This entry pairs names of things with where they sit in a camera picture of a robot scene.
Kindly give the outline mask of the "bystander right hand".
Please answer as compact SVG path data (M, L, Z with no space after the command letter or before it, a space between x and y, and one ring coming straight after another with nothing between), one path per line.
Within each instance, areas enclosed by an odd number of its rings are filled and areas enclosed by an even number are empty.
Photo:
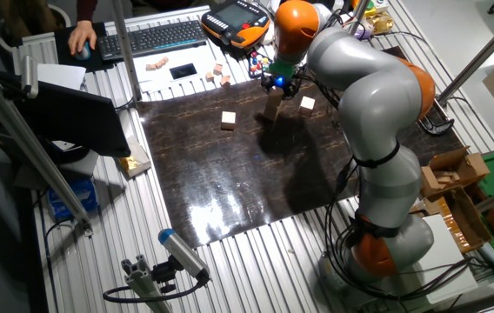
M74 57L77 53L81 53L86 43L89 44L91 50L95 50L97 33L91 21L83 20L79 21L77 27L70 33L68 40L70 54Z

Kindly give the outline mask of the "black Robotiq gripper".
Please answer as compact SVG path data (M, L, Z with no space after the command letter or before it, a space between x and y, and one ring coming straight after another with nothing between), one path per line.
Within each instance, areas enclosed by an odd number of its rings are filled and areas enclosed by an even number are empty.
M287 77L282 75L273 75L270 72L264 72L260 79L261 87L266 93L276 87L284 91L284 99L292 99L300 90L300 78L294 75Z

